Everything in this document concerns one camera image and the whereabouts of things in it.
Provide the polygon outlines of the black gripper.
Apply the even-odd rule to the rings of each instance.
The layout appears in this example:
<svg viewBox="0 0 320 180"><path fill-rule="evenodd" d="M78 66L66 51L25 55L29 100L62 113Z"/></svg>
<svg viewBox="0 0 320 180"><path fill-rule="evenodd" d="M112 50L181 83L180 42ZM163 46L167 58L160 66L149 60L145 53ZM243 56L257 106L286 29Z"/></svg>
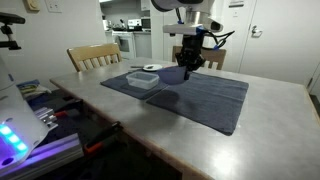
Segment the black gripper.
<svg viewBox="0 0 320 180"><path fill-rule="evenodd" d="M182 49L175 54L179 66L185 66L186 71L184 80L189 80L190 71L195 71L203 65L205 59L201 55L203 43L202 35L184 35L182 40Z"/></svg>

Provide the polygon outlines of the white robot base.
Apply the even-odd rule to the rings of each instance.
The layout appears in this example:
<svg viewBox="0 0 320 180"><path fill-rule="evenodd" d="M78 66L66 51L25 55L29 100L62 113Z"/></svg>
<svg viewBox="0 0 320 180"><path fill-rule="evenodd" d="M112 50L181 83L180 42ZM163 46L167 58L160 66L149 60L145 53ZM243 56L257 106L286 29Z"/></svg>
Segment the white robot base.
<svg viewBox="0 0 320 180"><path fill-rule="evenodd" d="M0 58L0 175L23 163L48 132Z"/></svg>

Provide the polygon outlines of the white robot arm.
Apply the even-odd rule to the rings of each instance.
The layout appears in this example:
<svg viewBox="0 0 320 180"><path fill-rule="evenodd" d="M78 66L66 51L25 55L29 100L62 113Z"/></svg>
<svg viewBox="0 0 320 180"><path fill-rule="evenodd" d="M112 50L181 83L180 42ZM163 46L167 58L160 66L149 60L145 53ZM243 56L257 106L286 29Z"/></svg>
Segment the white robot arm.
<svg viewBox="0 0 320 180"><path fill-rule="evenodd" d="M190 73L205 62L201 48L204 36L210 32L213 23L210 8L214 0L151 0L151 3L160 12L176 11L178 22L164 25L162 31L183 36L182 49L175 57L178 66L184 68L184 79L188 80Z"/></svg>

